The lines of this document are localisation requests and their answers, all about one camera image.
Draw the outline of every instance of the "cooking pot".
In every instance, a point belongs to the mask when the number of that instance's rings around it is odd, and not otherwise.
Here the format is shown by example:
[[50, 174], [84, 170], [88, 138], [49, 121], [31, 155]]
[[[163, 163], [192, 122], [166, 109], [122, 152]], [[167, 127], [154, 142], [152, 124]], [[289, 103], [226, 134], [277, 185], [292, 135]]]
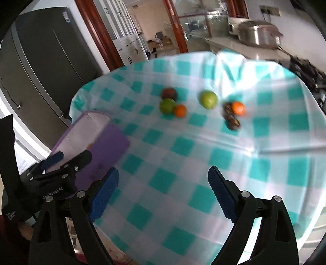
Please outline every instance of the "cooking pot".
[[238, 30], [242, 43], [259, 48], [277, 49], [283, 36], [275, 25], [266, 21], [246, 21]]

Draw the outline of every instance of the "black refrigerator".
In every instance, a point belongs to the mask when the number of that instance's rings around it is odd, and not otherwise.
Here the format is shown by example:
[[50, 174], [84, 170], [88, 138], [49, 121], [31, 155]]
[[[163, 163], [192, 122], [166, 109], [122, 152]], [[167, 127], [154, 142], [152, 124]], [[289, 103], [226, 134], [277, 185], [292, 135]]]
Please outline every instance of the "black refrigerator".
[[49, 148], [70, 125], [73, 96], [100, 75], [67, 7], [20, 15], [3, 39], [1, 89], [19, 118]]

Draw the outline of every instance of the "green fruit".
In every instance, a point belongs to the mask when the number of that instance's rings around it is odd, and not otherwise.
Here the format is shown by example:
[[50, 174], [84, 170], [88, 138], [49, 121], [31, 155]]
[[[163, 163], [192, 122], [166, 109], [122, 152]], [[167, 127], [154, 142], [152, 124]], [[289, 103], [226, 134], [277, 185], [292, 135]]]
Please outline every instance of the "green fruit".
[[173, 99], [163, 99], [160, 103], [160, 111], [163, 114], [172, 114], [175, 106]]
[[199, 101], [205, 109], [213, 109], [217, 104], [217, 95], [213, 91], [204, 91], [200, 94]]

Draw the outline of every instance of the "orange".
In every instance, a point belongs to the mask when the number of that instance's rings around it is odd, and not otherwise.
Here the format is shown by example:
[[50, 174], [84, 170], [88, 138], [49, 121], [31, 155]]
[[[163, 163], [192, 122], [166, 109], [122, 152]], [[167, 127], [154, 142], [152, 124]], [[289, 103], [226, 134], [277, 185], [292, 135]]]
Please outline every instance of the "orange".
[[185, 105], [176, 105], [174, 107], [174, 115], [178, 118], [184, 118], [187, 114], [187, 108]]
[[245, 115], [245, 106], [242, 102], [235, 101], [232, 103], [231, 108], [236, 115]]

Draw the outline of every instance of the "white cabinet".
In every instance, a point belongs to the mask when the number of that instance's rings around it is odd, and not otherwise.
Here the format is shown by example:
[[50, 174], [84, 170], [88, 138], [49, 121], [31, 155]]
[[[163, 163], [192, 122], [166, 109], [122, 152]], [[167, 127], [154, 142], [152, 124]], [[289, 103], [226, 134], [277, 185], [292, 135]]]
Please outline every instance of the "white cabinet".
[[124, 2], [93, 1], [124, 65], [147, 61], [144, 47]]

